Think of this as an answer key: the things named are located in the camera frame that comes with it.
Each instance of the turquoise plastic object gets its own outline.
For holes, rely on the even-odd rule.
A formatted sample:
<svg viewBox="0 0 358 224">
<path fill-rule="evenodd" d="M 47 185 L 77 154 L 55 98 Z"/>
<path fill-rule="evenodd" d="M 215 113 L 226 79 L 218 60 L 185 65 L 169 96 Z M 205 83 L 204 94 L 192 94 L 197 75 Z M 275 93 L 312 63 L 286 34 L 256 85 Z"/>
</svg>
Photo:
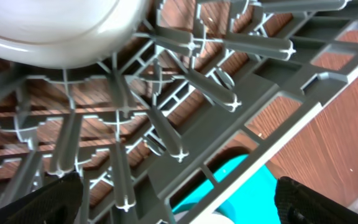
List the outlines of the turquoise plastic object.
<svg viewBox="0 0 358 224">
<path fill-rule="evenodd" d="M 247 155 L 237 156 L 225 163 L 214 173 L 216 180 L 222 181 L 246 157 Z M 263 166 L 216 211 L 228 217 L 234 223 L 280 224 L 277 208 L 274 204 L 276 184 L 277 180 L 272 173 L 266 166 Z M 212 189 L 211 181 L 203 182 L 173 209 L 174 214 L 190 210 Z"/>
</svg>

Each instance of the white dish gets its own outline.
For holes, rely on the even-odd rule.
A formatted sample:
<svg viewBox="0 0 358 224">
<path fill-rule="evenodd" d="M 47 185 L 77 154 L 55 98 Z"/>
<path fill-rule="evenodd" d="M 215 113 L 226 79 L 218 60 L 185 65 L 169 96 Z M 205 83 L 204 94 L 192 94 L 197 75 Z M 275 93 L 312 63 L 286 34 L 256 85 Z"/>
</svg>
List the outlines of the white dish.
<svg viewBox="0 0 358 224">
<path fill-rule="evenodd" d="M 0 0 L 0 58 L 75 68 L 119 50 L 148 0 Z"/>
</svg>

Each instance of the wooden surface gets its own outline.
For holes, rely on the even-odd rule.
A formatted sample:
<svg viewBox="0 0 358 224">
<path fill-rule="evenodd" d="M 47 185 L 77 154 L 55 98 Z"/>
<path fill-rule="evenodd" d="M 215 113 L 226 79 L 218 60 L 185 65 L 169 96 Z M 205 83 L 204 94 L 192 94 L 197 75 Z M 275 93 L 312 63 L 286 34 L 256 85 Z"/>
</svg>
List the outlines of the wooden surface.
<svg viewBox="0 0 358 224">
<path fill-rule="evenodd" d="M 162 25 L 178 29 L 191 29 L 194 6 L 194 0 L 167 0 L 162 13 Z M 253 8 L 250 7 L 247 14 L 236 22 L 236 31 L 240 31 L 250 22 L 252 10 Z M 209 36 L 222 36 L 225 33 L 227 12 L 228 3 L 226 2 L 210 3 L 203 6 L 201 18 L 208 27 Z M 284 14 L 269 20 L 265 25 L 268 34 L 274 35 L 290 19 L 291 16 Z M 351 32 L 342 39 L 358 42 L 358 32 Z M 119 53 L 119 65 L 122 66 L 142 44 L 144 44 L 144 40 L 132 39 Z M 221 48 L 221 44 L 208 44 L 196 63 L 196 69 L 202 69 Z M 162 54 L 160 59 L 164 68 L 177 69 L 167 54 Z M 181 59 L 185 64 L 188 62 L 188 58 L 181 57 Z M 338 69 L 349 59 L 349 56 L 326 54 L 316 64 Z M 246 54 L 236 53 L 223 65 L 223 69 L 230 75 L 234 75 L 247 60 Z M 0 70 L 6 69 L 8 65 L 7 61 L 0 59 Z M 100 72 L 100 68 L 91 66 L 73 72 L 89 71 Z M 68 100 L 61 85 L 49 84 L 42 80 L 32 80 L 27 83 L 35 114 L 64 113 L 68 109 Z M 145 98 L 150 97 L 150 85 L 136 82 L 132 84 L 132 87 Z M 93 80 L 74 85 L 73 92 L 77 108 L 88 112 L 112 110 L 106 90 L 105 80 Z M 180 126 L 202 102 L 204 102 L 202 94 L 195 91 L 168 118 L 176 127 Z M 12 116 L 15 105 L 14 95 L 8 96 L 0 104 L 0 116 Z M 261 133 L 265 138 L 298 106 L 299 104 L 294 101 L 278 98 L 255 119 L 250 128 L 258 134 Z M 131 136 L 146 121 L 146 117 L 139 117 L 133 123 L 125 126 L 123 137 Z M 40 127 L 38 135 L 41 150 L 53 150 L 60 126 L 61 122 L 59 121 L 49 121 Z M 105 144 L 112 139 L 113 134 L 114 128 L 97 119 L 86 119 L 81 131 L 80 144 L 82 146 Z M 226 148 L 234 146 L 255 147 L 252 145 L 252 141 L 242 135 L 236 136 Z M 15 134 L 0 132 L 0 154 L 27 151 L 26 146 L 19 143 Z M 129 163 L 134 167 L 142 162 L 149 153 L 149 150 L 141 144 L 128 156 Z M 97 169 L 107 157 L 108 153 L 99 152 L 98 156 L 86 165 L 86 169 Z M 0 180 L 4 181 L 12 177 L 18 164 L 18 162 L 4 164 L 0 169 Z M 44 164 L 48 164 L 48 159 L 44 160 Z M 358 79 L 291 140 L 272 159 L 268 167 L 275 175 L 289 175 L 343 205 L 348 205 L 358 197 Z M 98 184 L 91 191 L 91 206 L 95 206 L 110 190 L 112 190 L 111 186 L 105 183 Z"/>
</svg>

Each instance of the white plate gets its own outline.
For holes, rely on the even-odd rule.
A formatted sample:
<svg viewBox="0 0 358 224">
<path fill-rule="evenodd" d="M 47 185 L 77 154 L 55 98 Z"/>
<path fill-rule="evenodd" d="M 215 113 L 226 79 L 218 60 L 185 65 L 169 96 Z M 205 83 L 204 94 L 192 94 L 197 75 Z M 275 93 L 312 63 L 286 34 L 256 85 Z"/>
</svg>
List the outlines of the white plate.
<svg viewBox="0 0 358 224">
<path fill-rule="evenodd" d="M 95 63 L 119 50 L 148 0 L 0 0 L 0 58 L 47 68 Z"/>
</svg>

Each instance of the plate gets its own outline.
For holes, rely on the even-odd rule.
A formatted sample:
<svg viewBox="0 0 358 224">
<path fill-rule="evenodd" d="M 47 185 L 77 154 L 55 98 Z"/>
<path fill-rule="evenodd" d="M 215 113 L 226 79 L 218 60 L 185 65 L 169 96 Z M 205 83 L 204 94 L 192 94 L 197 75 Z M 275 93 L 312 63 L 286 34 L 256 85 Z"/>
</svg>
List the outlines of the plate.
<svg viewBox="0 0 358 224">
<path fill-rule="evenodd" d="M 0 1 L 0 58 L 46 68 L 83 67 L 131 39 L 148 0 Z"/>
</svg>

